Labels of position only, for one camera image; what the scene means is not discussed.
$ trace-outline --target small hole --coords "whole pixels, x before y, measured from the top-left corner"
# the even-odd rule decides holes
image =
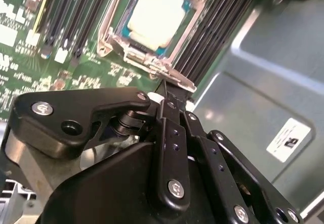
[[[174,145],[173,145],[173,149],[174,149],[175,151],[178,151],[180,148],[178,147],[177,144],[174,144]]]
[[[285,213],[279,209],[279,208],[276,208],[275,211],[277,212],[278,216],[280,216],[280,218],[284,221],[284,222],[288,222],[288,218],[287,216],[285,215]]]
[[[82,126],[78,122],[71,120],[64,121],[61,124],[61,129],[64,133],[71,136],[77,136],[82,133]]]

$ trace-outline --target motherboard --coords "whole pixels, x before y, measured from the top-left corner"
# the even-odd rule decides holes
[[[213,0],[0,0],[0,122],[22,93],[168,79]]]

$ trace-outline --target green circuit board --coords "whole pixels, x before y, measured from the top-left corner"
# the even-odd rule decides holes
[[[55,6],[59,1],[52,1],[54,8],[48,14],[49,21],[55,17]],[[92,2],[94,0],[86,3],[85,10],[92,8]],[[52,54],[46,59],[41,56],[41,53],[48,24],[43,24],[43,29],[35,31],[39,13],[49,9],[46,5],[45,8],[42,7],[46,1],[0,0],[0,122],[7,121],[13,100],[23,93],[123,86],[138,87],[145,92],[156,89],[158,78],[125,63],[115,52],[105,57],[97,55],[98,29],[110,3],[111,0],[103,0],[101,6],[97,7],[98,14],[88,32],[83,52],[78,63],[72,64],[72,48],[68,50],[68,55],[63,62],[58,62],[55,54],[64,42],[62,34],[76,9],[77,0],[71,1],[62,22],[62,29],[53,45]],[[120,0],[111,23],[113,28],[117,28],[129,3],[130,0]],[[175,41],[184,33],[193,14],[192,10],[187,12],[166,51],[167,55],[175,47]],[[84,12],[81,17],[76,35],[80,34],[83,27],[82,20],[86,20],[87,15],[88,13]]]

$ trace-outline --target white label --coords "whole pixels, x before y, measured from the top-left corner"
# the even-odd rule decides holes
[[[55,56],[54,60],[56,62],[59,62],[59,63],[64,63],[68,53],[69,52],[67,50],[59,48],[57,53],[56,53],[56,56]]]
[[[18,31],[0,24],[0,43],[13,47]]]
[[[267,148],[279,161],[285,162],[309,133],[310,128],[290,118]]]

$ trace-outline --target screw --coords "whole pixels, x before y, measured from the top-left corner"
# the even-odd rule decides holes
[[[184,189],[183,186],[181,185],[180,182],[176,181],[176,180],[171,180],[168,182],[168,189],[170,191],[170,193],[178,198],[181,199],[184,196]]]
[[[28,202],[27,202],[27,206],[30,207],[30,208],[31,208],[31,207],[34,207],[34,203],[33,203],[32,201],[28,201]]]
[[[176,109],[176,106],[174,106],[174,104],[172,102],[168,102],[168,106],[171,107],[172,109]]]
[[[219,140],[223,140],[223,139],[224,139],[223,135],[221,135],[220,133],[217,133],[217,134],[216,134],[216,137],[217,137]]]
[[[295,222],[299,222],[299,220],[298,220],[298,217],[296,216],[296,214],[293,212],[293,211],[291,211],[291,210],[288,210],[288,214],[290,215],[290,217],[295,221]]]
[[[10,170],[5,172],[5,176],[10,176],[11,174],[12,172]]]
[[[34,113],[42,116],[48,116],[53,113],[53,108],[47,102],[36,102],[31,106]]]
[[[234,211],[240,221],[242,221],[243,223],[249,222],[249,216],[248,216],[247,212],[241,206],[236,205],[234,207]]]
[[[143,93],[138,93],[137,97],[140,98],[141,100],[145,101],[146,100],[146,96]]]
[[[193,115],[193,114],[188,114],[188,116],[190,117],[190,119],[192,119],[192,120],[196,120],[197,118],[196,118],[196,116],[195,115]]]

